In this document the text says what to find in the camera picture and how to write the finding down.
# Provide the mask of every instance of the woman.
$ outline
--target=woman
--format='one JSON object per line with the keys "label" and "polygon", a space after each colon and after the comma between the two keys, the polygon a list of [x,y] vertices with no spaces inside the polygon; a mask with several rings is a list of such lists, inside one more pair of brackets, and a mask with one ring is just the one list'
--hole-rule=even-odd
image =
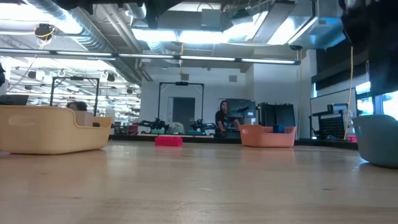
{"label": "woman", "polygon": [[228,112],[228,105],[226,100],[220,103],[220,110],[216,113],[216,133],[225,132],[226,128],[238,128],[240,123],[236,118],[229,118],[226,116]]}

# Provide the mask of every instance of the blue object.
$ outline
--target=blue object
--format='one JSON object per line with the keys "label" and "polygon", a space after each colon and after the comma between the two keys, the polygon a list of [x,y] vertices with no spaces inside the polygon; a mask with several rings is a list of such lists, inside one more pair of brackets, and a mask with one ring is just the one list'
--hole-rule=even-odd
{"label": "blue object", "polygon": [[279,133],[279,134],[285,133],[285,125],[283,124],[275,124],[273,128],[274,128],[273,133]]}

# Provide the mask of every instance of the pink block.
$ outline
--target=pink block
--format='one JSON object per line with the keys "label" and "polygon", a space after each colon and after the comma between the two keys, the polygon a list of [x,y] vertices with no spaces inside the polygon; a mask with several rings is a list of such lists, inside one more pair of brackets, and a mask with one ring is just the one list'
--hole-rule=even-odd
{"label": "pink block", "polygon": [[155,138],[155,146],[182,147],[182,138],[159,136]]}

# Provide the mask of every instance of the wooden table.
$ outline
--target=wooden table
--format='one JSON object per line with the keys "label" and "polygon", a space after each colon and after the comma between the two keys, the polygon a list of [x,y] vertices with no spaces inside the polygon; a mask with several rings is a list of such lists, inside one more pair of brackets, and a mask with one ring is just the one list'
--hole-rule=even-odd
{"label": "wooden table", "polygon": [[398,223],[398,170],[357,151],[112,142],[0,153],[0,223]]}

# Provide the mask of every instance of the window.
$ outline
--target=window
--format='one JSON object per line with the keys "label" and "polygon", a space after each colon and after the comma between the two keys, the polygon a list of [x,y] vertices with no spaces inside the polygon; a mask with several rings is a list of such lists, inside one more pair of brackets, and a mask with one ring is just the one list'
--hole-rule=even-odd
{"label": "window", "polygon": [[362,83],[355,87],[356,94],[368,93],[371,91],[371,82]]}
{"label": "window", "polygon": [[372,97],[362,98],[357,100],[359,116],[372,115],[373,114],[373,102]]}
{"label": "window", "polygon": [[382,96],[383,114],[398,119],[398,91]]}
{"label": "window", "polygon": [[371,115],[374,113],[373,98],[370,96],[371,82],[365,82],[355,87],[358,115]]}

